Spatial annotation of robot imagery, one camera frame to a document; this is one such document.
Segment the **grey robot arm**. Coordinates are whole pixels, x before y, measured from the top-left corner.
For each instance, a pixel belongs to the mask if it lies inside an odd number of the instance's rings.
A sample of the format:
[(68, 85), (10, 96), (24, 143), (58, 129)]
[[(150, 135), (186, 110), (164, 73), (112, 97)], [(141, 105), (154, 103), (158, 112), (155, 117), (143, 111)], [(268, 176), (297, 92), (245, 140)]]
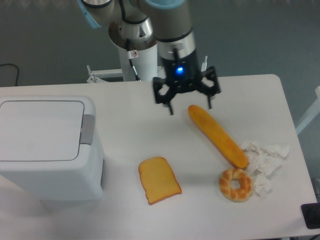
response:
[(216, 70), (199, 64), (186, 0), (80, 0), (93, 27), (106, 27), (125, 81), (152, 81), (155, 102), (176, 94), (220, 93)]

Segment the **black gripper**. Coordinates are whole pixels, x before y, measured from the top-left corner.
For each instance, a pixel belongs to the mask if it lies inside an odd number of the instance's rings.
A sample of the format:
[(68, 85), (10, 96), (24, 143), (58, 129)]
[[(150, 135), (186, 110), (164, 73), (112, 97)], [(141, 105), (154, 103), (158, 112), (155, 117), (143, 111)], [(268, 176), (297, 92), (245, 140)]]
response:
[[(186, 57), (175, 59), (166, 59), (161, 57), (162, 66), (165, 71), (165, 78), (154, 77), (152, 80), (154, 99), (156, 104), (163, 104), (169, 109), (170, 115), (174, 114), (171, 100), (177, 93), (187, 93), (197, 90), (206, 95), (208, 108), (212, 108), (212, 100), (215, 95), (221, 93), (216, 68), (210, 66), (208, 69), (200, 72), (197, 51), (194, 50)], [(165, 94), (161, 89), (167, 86)]]

